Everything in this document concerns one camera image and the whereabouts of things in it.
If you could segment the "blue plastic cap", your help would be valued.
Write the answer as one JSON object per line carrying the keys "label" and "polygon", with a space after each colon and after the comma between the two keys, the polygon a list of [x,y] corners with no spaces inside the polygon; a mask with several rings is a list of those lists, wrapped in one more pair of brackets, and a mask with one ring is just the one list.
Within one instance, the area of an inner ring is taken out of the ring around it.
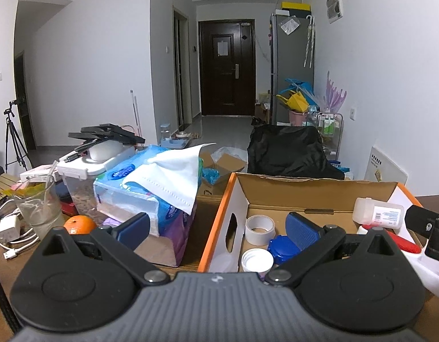
{"label": "blue plastic cap", "polygon": [[270,240],[267,251],[272,255],[273,261],[277,266],[280,266],[301,252],[286,235],[278,235]]}

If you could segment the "purple coral decoration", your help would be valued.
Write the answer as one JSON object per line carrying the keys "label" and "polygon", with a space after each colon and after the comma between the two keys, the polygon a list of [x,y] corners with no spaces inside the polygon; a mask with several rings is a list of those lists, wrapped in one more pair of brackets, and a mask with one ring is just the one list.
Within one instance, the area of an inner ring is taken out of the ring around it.
{"label": "purple coral decoration", "polygon": [[338,113],[345,102],[348,92],[345,89],[339,89],[334,85],[330,78],[330,72],[327,73],[326,92],[325,92],[325,111],[328,113]]}

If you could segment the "yellow box on refrigerator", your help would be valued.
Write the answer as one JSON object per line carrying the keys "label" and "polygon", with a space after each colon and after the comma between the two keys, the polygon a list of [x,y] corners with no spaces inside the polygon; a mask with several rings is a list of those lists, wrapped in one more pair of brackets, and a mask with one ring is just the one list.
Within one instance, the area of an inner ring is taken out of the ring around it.
{"label": "yellow box on refrigerator", "polygon": [[309,4],[305,4],[302,2],[281,2],[280,7],[282,9],[294,9],[294,10],[303,10],[303,11],[311,10],[311,6]]}

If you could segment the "clear plastic container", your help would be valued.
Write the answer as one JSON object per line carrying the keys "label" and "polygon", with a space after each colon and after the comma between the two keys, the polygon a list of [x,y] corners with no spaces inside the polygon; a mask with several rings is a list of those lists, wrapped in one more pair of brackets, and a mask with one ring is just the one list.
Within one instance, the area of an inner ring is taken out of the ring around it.
{"label": "clear plastic container", "polygon": [[400,229],[403,224],[404,212],[401,205],[372,198],[357,198],[352,212],[352,220],[360,225]]}

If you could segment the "clear food storage container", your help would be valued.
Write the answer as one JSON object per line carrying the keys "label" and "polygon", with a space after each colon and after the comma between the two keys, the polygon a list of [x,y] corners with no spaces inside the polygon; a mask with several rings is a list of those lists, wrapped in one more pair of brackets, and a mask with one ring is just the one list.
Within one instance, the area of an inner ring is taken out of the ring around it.
{"label": "clear food storage container", "polygon": [[107,141],[90,148],[84,156],[72,151],[60,158],[57,171],[80,215],[92,218],[100,225],[106,216],[97,210],[93,191],[96,178],[135,154],[134,146]]}

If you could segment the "white wall panel box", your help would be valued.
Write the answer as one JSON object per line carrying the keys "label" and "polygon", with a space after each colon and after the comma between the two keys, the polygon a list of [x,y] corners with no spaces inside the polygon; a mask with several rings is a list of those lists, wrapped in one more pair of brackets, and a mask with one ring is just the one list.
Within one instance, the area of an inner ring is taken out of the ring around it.
{"label": "white wall panel box", "polygon": [[330,24],[343,17],[342,0],[326,0],[328,22]]}

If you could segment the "red white lint brush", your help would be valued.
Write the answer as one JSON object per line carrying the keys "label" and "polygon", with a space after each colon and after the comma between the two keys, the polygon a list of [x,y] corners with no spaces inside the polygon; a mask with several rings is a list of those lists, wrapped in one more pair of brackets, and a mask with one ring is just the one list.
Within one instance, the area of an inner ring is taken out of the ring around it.
{"label": "red white lint brush", "polygon": [[[368,231],[370,231],[373,228],[372,225],[360,225],[357,234],[358,235],[365,235]],[[422,252],[421,248],[415,244],[410,242],[407,239],[404,239],[401,236],[396,235],[394,232],[392,232],[390,229],[384,229],[392,238],[392,240],[395,242],[395,244],[404,252],[407,253],[413,253],[413,254],[420,254]]]}

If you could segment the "white tape roll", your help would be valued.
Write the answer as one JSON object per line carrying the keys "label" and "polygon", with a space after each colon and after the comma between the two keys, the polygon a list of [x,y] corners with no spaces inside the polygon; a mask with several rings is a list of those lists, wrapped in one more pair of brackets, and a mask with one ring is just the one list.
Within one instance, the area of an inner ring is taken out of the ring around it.
{"label": "white tape roll", "polygon": [[252,215],[246,220],[245,240],[250,245],[268,245],[275,235],[275,222],[270,217],[266,215]]}

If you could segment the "white bottle cap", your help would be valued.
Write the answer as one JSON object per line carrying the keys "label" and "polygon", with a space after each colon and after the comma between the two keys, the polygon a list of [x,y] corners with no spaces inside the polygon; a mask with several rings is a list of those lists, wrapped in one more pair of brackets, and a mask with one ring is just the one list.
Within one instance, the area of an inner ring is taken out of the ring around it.
{"label": "white bottle cap", "polygon": [[273,268],[273,256],[265,249],[248,249],[242,254],[241,265],[243,272],[256,272],[264,276]]}

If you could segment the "dark brown door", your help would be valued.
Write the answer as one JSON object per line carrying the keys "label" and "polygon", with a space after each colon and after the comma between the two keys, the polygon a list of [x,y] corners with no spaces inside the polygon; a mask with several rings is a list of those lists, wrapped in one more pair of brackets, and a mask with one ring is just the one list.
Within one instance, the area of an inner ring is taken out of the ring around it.
{"label": "dark brown door", "polygon": [[202,21],[199,48],[202,115],[253,116],[256,102],[254,21]]}

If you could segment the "blue tissue pack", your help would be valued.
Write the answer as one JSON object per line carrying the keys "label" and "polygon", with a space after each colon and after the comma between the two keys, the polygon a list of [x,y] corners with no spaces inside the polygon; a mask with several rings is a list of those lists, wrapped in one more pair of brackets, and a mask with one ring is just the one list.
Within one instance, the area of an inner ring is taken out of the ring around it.
{"label": "blue tissue pack", "polygon": [[163,235],[180,213],[191,215],[202,177],[202,144],[182,150],[150,145],[99,175],[97,209],[125,221],[117,209],[150,217],[150,234]]}

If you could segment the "yellow blue bags pile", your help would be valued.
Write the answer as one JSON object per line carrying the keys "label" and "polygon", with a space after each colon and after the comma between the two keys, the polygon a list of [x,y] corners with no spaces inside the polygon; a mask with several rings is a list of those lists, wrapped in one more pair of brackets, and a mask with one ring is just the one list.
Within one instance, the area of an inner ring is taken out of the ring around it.
{"label": "yellow blue bags pile", "polygon": [[319,110],[312,85],[309,82],[286,78],[288,87],[281,90],[276,98],[286,109],[297,113]]}

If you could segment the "grey refrigerator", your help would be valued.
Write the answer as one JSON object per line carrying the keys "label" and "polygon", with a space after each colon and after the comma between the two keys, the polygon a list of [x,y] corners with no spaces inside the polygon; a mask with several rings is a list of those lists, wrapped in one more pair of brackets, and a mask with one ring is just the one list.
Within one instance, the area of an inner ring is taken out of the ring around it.
{"label": "grey refrigerator", "polygon": [[[299,26],[287,34],[281,28],[283,22],[292,19]],[[277,100],[276,95],[282,93],[290,84],[286,79],[301,80],[314,84],[314,68],[304,65],[308,37],[309,20],[295,16],[272,14],[270,16],[269,43],[271,52],[271,101],[270,123],[277,125],[288,123],[288,110]]]}

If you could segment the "black bag on chair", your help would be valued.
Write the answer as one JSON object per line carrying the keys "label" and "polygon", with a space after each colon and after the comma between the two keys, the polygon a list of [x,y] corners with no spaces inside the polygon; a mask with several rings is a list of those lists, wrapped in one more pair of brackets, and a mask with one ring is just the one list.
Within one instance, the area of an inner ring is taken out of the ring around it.
{"label": "black bag on chair", "polygon": [[325,156],[315,127],[254,127],[247,148],[250,174],[289,178],[344,179],[344,172]]}

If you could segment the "white purple tissue pack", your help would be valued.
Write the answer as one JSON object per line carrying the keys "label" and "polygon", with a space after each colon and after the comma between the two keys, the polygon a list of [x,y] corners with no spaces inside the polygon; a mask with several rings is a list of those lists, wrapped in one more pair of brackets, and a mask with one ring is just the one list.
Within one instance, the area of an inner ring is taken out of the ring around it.
{"label": "white purple tissue pack", "polygon": [[[189,231],[194,221],[197,206],[193,208],[191,215],[181,211],[175,215],[175,219],[168,225],[167,229],[159,235],[151,235],[143,240],[135,253],[146,261],[169,267],[178,267],[181,264],[182,257],[189,239]],[[117,227],[128,219],[134,217],[128,215],[124,220],[107,218],[102,226]]]}

